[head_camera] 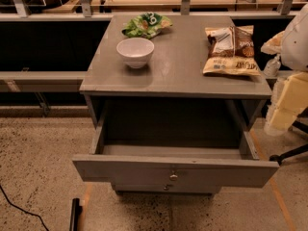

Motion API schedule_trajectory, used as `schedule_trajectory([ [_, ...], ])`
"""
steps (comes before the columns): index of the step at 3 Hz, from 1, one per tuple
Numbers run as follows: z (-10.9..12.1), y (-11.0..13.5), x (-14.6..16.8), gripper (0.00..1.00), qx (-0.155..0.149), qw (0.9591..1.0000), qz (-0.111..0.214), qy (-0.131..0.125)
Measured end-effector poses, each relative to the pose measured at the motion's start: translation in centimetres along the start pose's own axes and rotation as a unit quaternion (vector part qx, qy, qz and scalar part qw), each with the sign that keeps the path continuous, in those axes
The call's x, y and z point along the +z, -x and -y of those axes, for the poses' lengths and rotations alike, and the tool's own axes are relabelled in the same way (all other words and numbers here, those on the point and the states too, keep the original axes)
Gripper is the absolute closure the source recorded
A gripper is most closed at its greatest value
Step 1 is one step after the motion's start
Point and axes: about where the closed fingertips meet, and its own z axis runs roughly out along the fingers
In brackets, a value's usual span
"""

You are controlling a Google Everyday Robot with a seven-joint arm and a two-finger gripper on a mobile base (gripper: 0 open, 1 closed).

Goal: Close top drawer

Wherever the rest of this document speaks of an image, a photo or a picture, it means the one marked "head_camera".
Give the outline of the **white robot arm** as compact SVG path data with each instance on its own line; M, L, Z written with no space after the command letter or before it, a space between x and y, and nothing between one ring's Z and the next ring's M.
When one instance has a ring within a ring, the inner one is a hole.
M274 55L264 69L268 77L273 77L279 69L278 62L291 70L274 84L266 115L265 132L280 136L308 108L308 5L282 32L265 42L261 51Z

